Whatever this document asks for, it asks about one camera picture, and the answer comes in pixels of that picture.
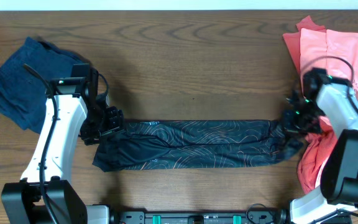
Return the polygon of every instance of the navy blue cloth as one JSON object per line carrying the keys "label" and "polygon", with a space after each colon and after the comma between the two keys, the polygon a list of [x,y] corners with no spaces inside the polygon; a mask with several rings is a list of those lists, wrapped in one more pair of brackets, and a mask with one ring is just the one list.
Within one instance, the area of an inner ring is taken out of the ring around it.
{"label": "navy blue cloth", "polygon": [[71,52],[28,37],[0,68],[0,113],[22,129],[40,133],[46,111],[45,87],[23,68],[25,63],[50,80],[69,77],[73,65],[83,62]]}
{"label": "navy blue cloth", "polygon": [[278,121],[128,122],[126,131],[102,139],[93,165],[105,172],[267,166],[302,145]]}

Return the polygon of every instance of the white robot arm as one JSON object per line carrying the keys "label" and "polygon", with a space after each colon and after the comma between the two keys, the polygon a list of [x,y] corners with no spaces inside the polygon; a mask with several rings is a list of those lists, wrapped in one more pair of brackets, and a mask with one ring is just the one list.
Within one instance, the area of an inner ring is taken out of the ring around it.
{"label": "white robot arm", "polygon": [[314,68],[307,73],[304,86],[305,103],[312,106],[299,112],[298,123],[318,108],[339,140],[324,168],[321,186],[293,200],[290,216],[293,223],[321,223],[338,211],[358,209],[358,102],[350,82],[330,77],[325,70]]}
{"label": "white robot arm", "polygon": [[[88,109],[82,96],[77,98],[72,95],[56,95],[54,97],[59,112],[58,121],[56,122],[46,156],[45,180],[58,177],[60,180],[67,180],[71,183],[71,167],[74,151],[81,126],[88,114]],[[26,179],[29,183],[40,182],[39,164],[49,129],[52,125],[52,99],[48,99],[46,105],[47,112],[37,147],[21,177],[21,180]]]}

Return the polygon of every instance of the wooden table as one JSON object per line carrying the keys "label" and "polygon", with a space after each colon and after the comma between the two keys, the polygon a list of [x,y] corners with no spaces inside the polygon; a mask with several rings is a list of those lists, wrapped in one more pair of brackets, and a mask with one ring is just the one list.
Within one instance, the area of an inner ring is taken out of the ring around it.
{"label": "wooden table", "polygon": [[[0,66],[27,36],[41,36],[91,60],[127,118],[276,119],[297,78],[282,34],[307,15],[358,32],[358,11],[0,12]],[[38,136],[0,114],[0,223],[2,187],[19,180]],[[75,152],[73,187],[85,204],[245,210],[303,195],[299,155],[268,167],[103,173],[91,165],[95,150],[78,141]]]}

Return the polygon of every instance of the black fabric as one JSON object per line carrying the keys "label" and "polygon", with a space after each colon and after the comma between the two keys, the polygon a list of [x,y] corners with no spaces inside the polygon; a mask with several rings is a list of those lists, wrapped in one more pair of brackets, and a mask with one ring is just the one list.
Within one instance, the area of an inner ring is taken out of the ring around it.
{"label": "black fabric", "polygon": [[103,171],[255,167],[291,158],[302,143],[278,121],[153,121],[100,143],[93,165]]}

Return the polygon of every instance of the stacked pink clothing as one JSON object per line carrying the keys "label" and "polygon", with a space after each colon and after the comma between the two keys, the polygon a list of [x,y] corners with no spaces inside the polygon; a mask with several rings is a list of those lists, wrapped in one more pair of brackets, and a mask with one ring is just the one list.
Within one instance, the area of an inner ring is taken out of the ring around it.
{"label": "stacked pink clothing", "polygon": [[[322,59],[314,63],[310,68],[304,68],[306,63],[316,57],[323,55],[341,57],[354,67],[355,80],[353,86],[358,99],[358,33],[324,30],[324,27],[314,24],[310,17],[303,19],[298,24],[298,29],[300,29],[300,33],[283,35],[292,59],[296,58],[294,64],[298,72],[300,70],[307,72],[312,67],[320,67],[327,69],[332,76],[350,79],[350,69],[346,64],[335,59]],[[321,118],[320,125],[324,133],[307,135],[306,140],[310,144],[298,166],[299,180],[305,193],[310,192],[319,185],[319,181],[316,181],[319,172],[337,141],[327,118]]]}

